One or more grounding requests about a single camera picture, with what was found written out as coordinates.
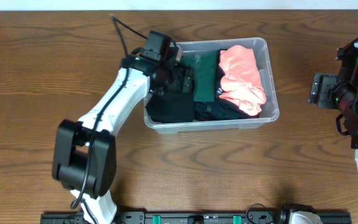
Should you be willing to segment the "black cloth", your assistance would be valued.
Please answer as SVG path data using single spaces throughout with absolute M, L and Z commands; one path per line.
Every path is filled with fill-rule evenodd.
M 187 93 L 153 95 L 145 109 L 152 121 L 160 123 L 192 122 L 195 118 L 193 97 Z

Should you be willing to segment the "dark green cloth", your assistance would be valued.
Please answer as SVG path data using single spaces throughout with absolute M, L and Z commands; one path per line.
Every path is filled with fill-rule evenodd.
M 218 66 L 219 51 L 184 56 L 181 64 L 193 72 L 193 100 L 196 102 L 214 101 L 214 84 Z

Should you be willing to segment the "dark navy garment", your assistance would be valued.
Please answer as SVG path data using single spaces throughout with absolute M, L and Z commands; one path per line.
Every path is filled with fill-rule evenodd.
M 220 94 L 224 91 L 221 88 L 221 79 L 224 76 L 222 70 L 218 70 L 215 76 L 214 83 L 214 101 L 194 102 L 195 120 L 197 121 L 219 121 L 219 120 L 232 120 L 232 119 L 254 119 L 259 118 L 259 114 L 256 116 L 250 116 L 243 112 L 230 101 L 220 98 Z

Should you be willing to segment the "salmon pink cloth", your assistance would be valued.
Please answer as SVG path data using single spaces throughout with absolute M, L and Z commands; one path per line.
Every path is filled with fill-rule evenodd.
M 238 107 L 249 116 L 258 115 L 267 101 L 257 68 L 254 51 L 241 45 L 219 53 L 219 67 L 224 75 L 220 80 L 220 98 Z

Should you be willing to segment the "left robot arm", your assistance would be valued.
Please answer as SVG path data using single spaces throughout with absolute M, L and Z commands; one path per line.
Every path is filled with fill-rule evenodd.
M 121 60 L 116 80 L 78 121 L 57 128 L 52 177 L 68 189 L 88 223 L 112 223 L 117 206 L 110 186 L 116 173 L 116 136 L 135 105 L 149 93 L 193 87 L 193 71 L 176 62 L 164 64 L 140 55 Z

